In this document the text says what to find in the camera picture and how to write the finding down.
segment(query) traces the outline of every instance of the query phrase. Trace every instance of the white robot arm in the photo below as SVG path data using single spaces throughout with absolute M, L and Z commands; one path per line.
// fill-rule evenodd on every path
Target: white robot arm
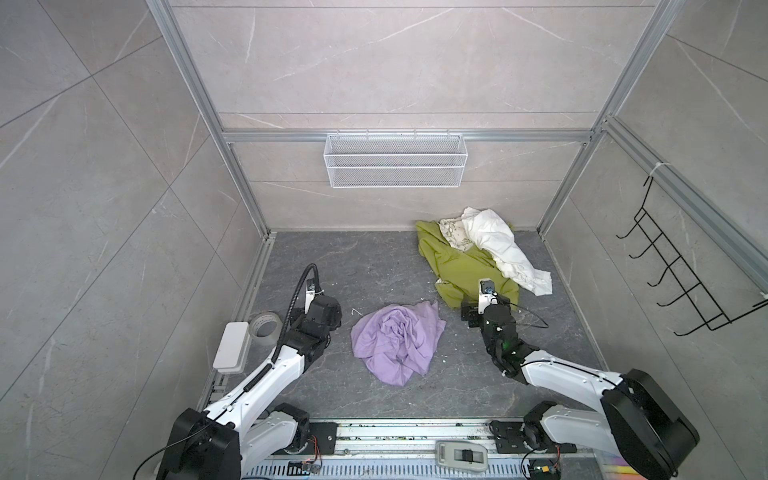
M 307 282 L 304 308 L 294 311 L 311 270 L 314 278 Z M 323 295 L 317 267 L 311 263 L 296 285 L 270 357 L 204 411 L 187 409 L 179 415 L 160 463 L 158 480 L 239 480 L 247 465 L 261 462 L 277 450 L 303 451 L 310 426 L 306 412 L 284 403 L 266 418 L 259 417 L 323 354 L 330 344 L 330 332 L 340 325 L 339 302 Z
M 462 304 L 462 319 L 481 330 L 485 350 L 502 375 L 541 386 L 592 410 L 542 402 L 528 413 L 523 436 L 534 450 L 575 443 L 624 457 L 648 480 L 677 476 L 699 434 L 645 372 L 603 372 L 559 359 L 520 339 L 509 299 L 480 280 L 478 305 Z M 495 429 L 494 435 L 503 435 Z
M 307 275 L 303 311 L 294 306 Z M 310 264 L 296 286 L 283 330 L 270 358 L 221 400 L 203 412 L 188 409 L 174 423 L 158 480 L 239 480 L 240 473 L 273 452 L 301 452 L 309 416 L 287 404 L 259 417 L 291 382 L 322 354 L 329 333 L 341 325 L 339 303 L 322 294 L 317 268 Z M 649 480 L 668 480 L 699 442 L 696 429 L 648 374 L 603 372 L 559 359 L 521 340 L 511 302 L 480 281 L 477 306 L 462 304 L 462 319 L 481 330 L 492 362 L 504 377 L 541 386 L 591 410 L 542 402 L 515 432 L 532 450 L 575 443 L 621 455 Z M 497 439 L 507 435 L 491 422 Z

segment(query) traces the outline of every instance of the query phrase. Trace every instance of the white wire basket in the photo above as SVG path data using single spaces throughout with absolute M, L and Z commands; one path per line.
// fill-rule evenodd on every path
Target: white wire basket
M 467 146 L 449 132 L 331 134 L 323 157 L 333 188 L 458 187 Z

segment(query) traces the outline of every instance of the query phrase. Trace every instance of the black wire rack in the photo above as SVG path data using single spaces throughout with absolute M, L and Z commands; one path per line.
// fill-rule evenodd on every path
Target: black wire rack
M 664 264 L 666 265 L 666 268 L 664 268 L 664 272 L 662 272 L 661 277 L 659 278 L 659 280 L 656 283 L 646 282 L 648 284 L 648 286 L 659 286 L 659 284 L 661 284 L 662 280 L 664 280 L 664 277 L 667 275 L 667 272 L 669 272 L 674 277 L 675 281 L 677 282 L 677 285 L 683 290 L 683 292 L 680 295 L 676 296 L 674 298 L 674 300 L 671 300 L 670 302 L 667 302 L 667 303 L 658 303 L 658 302 L 656 302 L 656 304 L 658 306 L 669 306 L 669 305 L 672 305 L 673 303 L 677 302 L 678 300 L 682 299 L 683 297 L 685 297 L 685 298 L 688 298 L 688 301 L 690 302 L 690 304 L 694 307 L 694 309 L 696 309 L 696 313 L 698 313 L 699 317 L 701 318 L 701 322 L 702 322 L 701 325 L 696 326 L 693 329 L 691 329 L 691 330 L 689 330 L 689 331 L 687 331 L 685 333 L 674 332 L 674 334 L 677 335 L 677 336 L 686 336 L 686 335 L 690 335 L 691 333 L 697 331 L 698 329 L 700 329 L 702 327 L 706 327 L 710 331 L 714 331 L 714 330 L 723 328 L 725 325 L 730 325 L 731 323 L 737 321 L 738 319 L 744 318 L 745 316 L 747 316 L 747 315 L 749 315 L 751 313 L 754 313 L 757 310 L 759 310 L 759 309 L 763 308 L 764 306 L 768 305 L 768 299 L 762 300 L 762 301 L 752 305 L 751 310 L 749 310 L 748 312 L 742 313 L 741 315 L 739 315 L 739 316 L 737 316 L 735 318 L 730 318 L 728 316 L 728 314 L 723 311 L 723 308 L 720 306 L 720 304 L 717 302 L 717 300 L 715 300 L 715 298 L 712 296 L 712 293 L 710 293 L 709 289 L 707 289 L 707 287 L 702 283 L 702 281 L 699 278 L 699 276 L 696 275 L 696 272 L 694 272 L 694 269 L 692 269 L 690 267 L 690 265 L 685 260 L 685 258 L 683 258 L 683 255 L 680 254 L 680 251 L 677 249 L 677 247 L 674 245 L 674 243 L 672 243 L 672 241 L 669 239 L 669 237 L 667 237 L 667 234 L 661 229 L 661 227 L 659 227 L 659 224 L 656 223 L 656 220 L 654 220 L 654 218 L 648 213 L 648 210 L 645 209 L 645 202 L 648 199 L 648 193 L 650 192 L 650 187 L 653 184 L 653 182 L 654 182 L 654 178 L 653 177 L 648 177 L 648 178 L 645 179 L 645 182 L 643 183 L 643 186 L 645 186 L 647 184 L 648 188 L 645 190 L 645 197 L 643 197 L 643 204 L 641 205 L 641 207 L 637 211 L 637 213 L 634 215 L 634 218 L 633 218 L 634 225 L 627 232 L 626 235 L 623 235 L 623 236 L 617 235 L 616 238 L 619 238 L 619 239 L 627 238 L 627 237 L 629 237 L 630 233 L 632 233 L 636 228 L 639 228 L 640 231 L 643 232 L 643 235 L 645 235 L 645 237 L 648 239 L 648 241 L 650 243 L 648 244 L 647 247 L 645 247 L 645 250 L 643 250 L 640 253 L 640 255 L 637 255 L 637 256 L 630 255 L 629 257 L 632 258 L 632 259 L 640 258 L 648 250 L 653 248 L 654 250 L 656 250 L 656 253 L 658 253 L 659 257 L 661 257 L 661 259 L 663 260 Z M 659 231 L 659 234 L 656 235 L 653 238 L 651 238 L 651 235 L 649 235 L 648 232 L 645 230 L 645 228 L 643 228 L 643 226 L 640 225 L 640 222 L 643 219 L 646 219 L 646 218 L 650 222 L 652 222 L 653 225 Z M 667 260 L 667 258 L 664 255 L 661 254 L 661 252 L 660 252 L 660 250 L 659 250 L 659 248 L 657 246 L 657 242 L 659 240 L 661 240 L 661 239 L 666 240 L 667 243 L 669 243 L 669 245 L 671 246 L 672 250 L 674 250 L 674 258 L 672 259 L 672 261 Z M 685 268 L 690 271 L 690 275 L 694 278 L 692 286 L 689 286 L 688 288 L 686 288 L 683 285 L 683 283 L 680 281 L 679 276 L 672 269 L 672 266 L 675 265 L 676 263 L 684 264 Z M 699 306 L 697 305 L 697 302 L 694 301 L 693 298 L 691 298 L 691 294 L 692 294 L 692 292 L 694 290 L 699 290 L 699 291 L 703 290 L 709 296 L 710 300 L 712 301 L 712 304 L 716 307 L 715 308 L 715 312 L 714 312 L 715 313 L 714 316 L 710 317 L 709 319 L 706 319 L 704 317 L 704 315 L 702 314 L 701 310 L 699 309 Z M 713 326 L 712 322 L 714 320 L 716 320 L 716 319 L 719 319 L 720 317 L 723 317 L 726 321 Z

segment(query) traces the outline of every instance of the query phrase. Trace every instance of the purple cloth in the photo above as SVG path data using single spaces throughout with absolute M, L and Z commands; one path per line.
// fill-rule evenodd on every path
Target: purple cloth
M 404 386 L 414 372 L 427 373 L 443 330 L 437 302 L 385 306 L 352 327 L 352 351 L 376 378 Z

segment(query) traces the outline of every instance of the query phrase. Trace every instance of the crumpled fabric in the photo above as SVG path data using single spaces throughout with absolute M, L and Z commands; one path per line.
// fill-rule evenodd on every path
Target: crumpled fabric
M 496 291 L 518 302 L 518 284 L 502 275 L 491 254 L 472 245 L 462 252 L 451 248 L 440 233 L 437 222 L 416 222 L 419 253 L 437 275 L 437 293 L 451 308 L 459 308 L 465 297 L 477 303 L 479 284 L 483 278 L 493 280 Z
M 414 372 L 426 375 L 444 330 L 437 302 L 389 305 L 352 327 L 352 351 L 377 379 L 404 386 Z
M 469 239 L 491 254 L 502 275 L 536 296 L 552 294 L 551 274 L 536 270 L 531 265 L 525 253 L 515 244 L 512 230 L 496 212 L 467 207 L 462 223 Z
M 465 252 L 472 248 L 474 243 L 467 237 L 467 232 L 464 230 L 464 224 L 462 218 L 444 218 L 437 223 L 440 226 L 440 233 L 448 241 L 448 245 L 451 247 Z

